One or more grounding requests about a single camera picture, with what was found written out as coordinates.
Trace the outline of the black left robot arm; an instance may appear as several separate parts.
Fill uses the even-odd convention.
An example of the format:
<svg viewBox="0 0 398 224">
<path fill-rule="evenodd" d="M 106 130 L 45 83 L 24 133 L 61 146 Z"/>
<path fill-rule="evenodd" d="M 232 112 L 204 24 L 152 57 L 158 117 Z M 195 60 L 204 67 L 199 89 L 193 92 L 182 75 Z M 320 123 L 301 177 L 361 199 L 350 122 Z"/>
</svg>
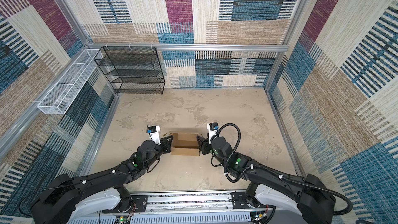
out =
<svg viewBox="0 0 398 224">
<path fill-rule="evenodd" d="M 171 152 L 173 138 L 172 135 L 161 138 L 160 144 L 146 140 L 129 159 L 113 168 L 80 177 L 68 174 L 56 177 L 31 203 L 34 222 L 66 224 L 82 201 L 108 189 L 119 194 L 119 200 L 112 208 L 127 211 L 132 200 L 124 185 L 151 172 L 160 162 L 160 157 Z"/>
</svg>

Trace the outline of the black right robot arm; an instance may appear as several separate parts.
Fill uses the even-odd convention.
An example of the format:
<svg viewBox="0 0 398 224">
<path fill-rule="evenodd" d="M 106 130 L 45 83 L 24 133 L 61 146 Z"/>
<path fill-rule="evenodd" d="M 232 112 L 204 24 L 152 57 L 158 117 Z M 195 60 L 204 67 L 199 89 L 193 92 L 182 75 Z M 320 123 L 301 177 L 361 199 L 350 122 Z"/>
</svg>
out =
<svg viewBox="0 0 398 224">
<path fill-rule="evenodd" d="M 332 222 L 336 198 L 317 176 L 295 176 L 262 165 L 233 150 L 222 136 L 212 140 L 198 136 L 197 140 L 200 151 L 212 154 L 230 182 L 241 179 L 250 182 L 245 198 L 251 207 L 282 207 L 298 213 L 308 224 Z"/>
</svg>

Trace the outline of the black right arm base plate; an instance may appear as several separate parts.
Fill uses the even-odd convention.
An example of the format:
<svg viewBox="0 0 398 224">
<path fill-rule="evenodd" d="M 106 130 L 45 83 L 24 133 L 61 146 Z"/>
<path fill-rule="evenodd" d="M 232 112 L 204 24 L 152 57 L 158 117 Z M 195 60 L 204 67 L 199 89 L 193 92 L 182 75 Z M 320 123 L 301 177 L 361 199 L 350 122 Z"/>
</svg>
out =
<svg viewBox="0 0 398 224">
<path fill-rule="evenodd" d="M 255 209 L 271 209 L 275 206 L 273 205 L 264 205 L 259 202 L 256 202 L 252 198 L 248 198 L 245 192 L 235 191 L 228 194 L 228 199 L 232 202 L 233 209 L 246 209 L 246 208 L 255 208 Z"/>
</svg>

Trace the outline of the brown cardboard box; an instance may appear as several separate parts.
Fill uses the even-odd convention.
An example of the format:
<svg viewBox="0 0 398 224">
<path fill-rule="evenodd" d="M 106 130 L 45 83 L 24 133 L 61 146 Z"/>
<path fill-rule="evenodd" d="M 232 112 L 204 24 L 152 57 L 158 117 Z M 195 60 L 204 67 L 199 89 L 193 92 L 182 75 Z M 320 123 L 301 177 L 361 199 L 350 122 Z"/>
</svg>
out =
<svg viewBox="0 0 398 224">
<path fill-rule="evenodd" d="M 200 155 L 197 134 L 173 133 L 171 155 L 173 156 L 193 156 Z"/>
</svg>

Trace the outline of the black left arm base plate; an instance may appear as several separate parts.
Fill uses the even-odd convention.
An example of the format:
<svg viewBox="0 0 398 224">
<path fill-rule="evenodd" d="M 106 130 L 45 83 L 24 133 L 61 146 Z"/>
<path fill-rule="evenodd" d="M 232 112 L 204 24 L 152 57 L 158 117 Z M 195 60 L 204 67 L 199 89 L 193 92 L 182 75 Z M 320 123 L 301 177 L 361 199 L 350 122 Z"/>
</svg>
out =
<svg viewBox="0 0 398 224">
<path fill-rule="evenodd" d="M 132 195 L 127 201 L 122 200 L 114 209 L 103 210 L 103 214 L 144 213 L 147 208 L 148 195 Z"/>
</svg>

